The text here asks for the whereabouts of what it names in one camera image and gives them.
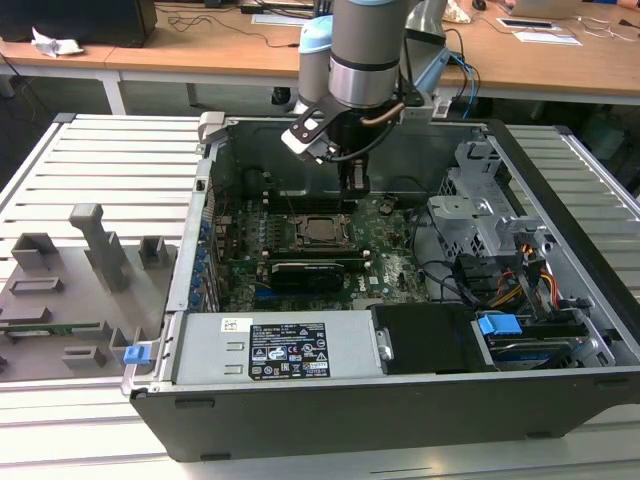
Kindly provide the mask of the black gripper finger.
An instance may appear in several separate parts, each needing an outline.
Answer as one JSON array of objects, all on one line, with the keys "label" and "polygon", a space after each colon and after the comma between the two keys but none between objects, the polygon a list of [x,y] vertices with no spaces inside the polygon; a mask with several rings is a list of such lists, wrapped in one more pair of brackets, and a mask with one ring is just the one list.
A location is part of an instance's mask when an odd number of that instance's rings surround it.
[{"label": "black gripper finger", "polygon": [[370,193],[370,179],[367,174],[369,156],[340,162],[338,164],[340,186],[340,209],[354,211],[359,200]]}]

